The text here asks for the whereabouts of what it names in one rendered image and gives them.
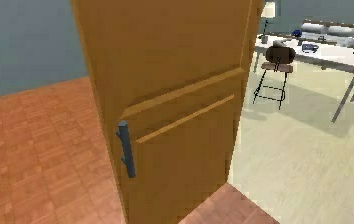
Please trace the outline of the brown wooden room door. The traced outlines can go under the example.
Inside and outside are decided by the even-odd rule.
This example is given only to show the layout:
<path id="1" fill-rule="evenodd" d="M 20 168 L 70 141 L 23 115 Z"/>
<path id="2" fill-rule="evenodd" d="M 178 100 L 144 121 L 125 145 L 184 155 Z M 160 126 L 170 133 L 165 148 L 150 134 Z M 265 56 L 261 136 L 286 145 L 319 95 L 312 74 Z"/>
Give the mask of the brown wooden room door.
<path id="1" fill-rule="evenodd" d="M 264 0 L 70 2 L 126 224 L 179 224 L 228 179 Z"/>

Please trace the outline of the dark brown chair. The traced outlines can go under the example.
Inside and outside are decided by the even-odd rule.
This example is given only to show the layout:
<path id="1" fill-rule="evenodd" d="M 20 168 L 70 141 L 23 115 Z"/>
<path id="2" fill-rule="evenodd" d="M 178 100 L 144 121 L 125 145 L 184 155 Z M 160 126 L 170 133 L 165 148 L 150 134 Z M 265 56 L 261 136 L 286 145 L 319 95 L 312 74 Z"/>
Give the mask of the dark brown chair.
<path id="1" fill-rule="evenodd" d="M 268 99 L 277 101 L 279 103 L 278 109 L 281 109 L 282 102 L 286 98 L 285 87 L 288 80 L 288 76 L 293 72 L 292 62 L 294 61 L 295 56 L 295 50 L 290 47 L 271 46 L 266 50 L 266 62 L 261 65 L 261 68 L 264 70 L 264 73 L 260 78 L 257 88 L 253 92 L 253 102 L 256 102 L 257 98 L 268 98 L 267 96 L 263 96 L 260 94 L 260 91 L 263 88 L 278 90 L 281 92 L 281 96 L 279 98 L 269 97 Z M 268 71 L 272 71 L 275 73 L 280 72 L 284 74 L 284 81 L 281 88 L 264 85 L 264 79 Z"/>

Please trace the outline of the white shade table lamp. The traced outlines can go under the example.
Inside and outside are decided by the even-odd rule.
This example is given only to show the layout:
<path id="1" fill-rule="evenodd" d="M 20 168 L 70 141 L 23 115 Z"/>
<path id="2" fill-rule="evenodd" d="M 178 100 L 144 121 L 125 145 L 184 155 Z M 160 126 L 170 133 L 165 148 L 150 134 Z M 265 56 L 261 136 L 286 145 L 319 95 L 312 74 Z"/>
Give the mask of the white shade table lamp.
<path id="1" fill-rule="evenodd" d="M 269 20 L 274 18 L 276 14 L 276 6 L 274 0 L 266 0 L 261 16 L 265 19 L 262 35 L 260 36 L 261 43 L 266 44 L 268 36 L 266 35 L 266 29 L 269 24 Z"/>

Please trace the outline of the white long table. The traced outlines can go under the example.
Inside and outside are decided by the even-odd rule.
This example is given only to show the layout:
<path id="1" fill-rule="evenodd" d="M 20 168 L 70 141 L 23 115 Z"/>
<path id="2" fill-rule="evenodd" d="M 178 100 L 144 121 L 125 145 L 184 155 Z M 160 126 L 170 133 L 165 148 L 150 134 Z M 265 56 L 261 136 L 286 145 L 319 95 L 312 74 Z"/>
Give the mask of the white long table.
<path id="1" fill-rule="evenodd" d="M 314 45 L 318 46 L 315 53 L 311 53 L 310 51 L 303 52 L 302 47 L 298 45 L 297 40 L 289 37 L 269 35 L 266 44 L 263 44 L 259 38 L 256 39 L 255 51 L 258 55 L 261 55 L 276 42 L 281 42 L 288 47 L 293 48 L 296 52 L 295 59 L 297 61 L 353 74 L 345 94 L 332 118 L 332 122 L 335 122 L 347 100 L 354 102 L 354 49 L 314 42 Z"/>

